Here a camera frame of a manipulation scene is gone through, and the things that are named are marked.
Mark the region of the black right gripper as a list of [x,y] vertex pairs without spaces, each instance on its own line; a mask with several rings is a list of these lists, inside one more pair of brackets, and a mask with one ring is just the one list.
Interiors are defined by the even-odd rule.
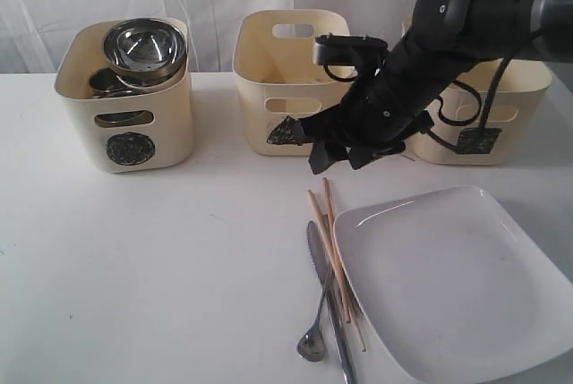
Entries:
[[[434,126],[429,112],[416,114],[389,83],[386,59],[377,69],[361,71],[339,106],[315,115],[295,119],[293,138],[296,145],[312,144],[308,158],[314,175],[324,173],[337,162],[347,161],[354,169],[401,154],[411,136],[425,134]],[[349,136],[359,146],[349,146]]]

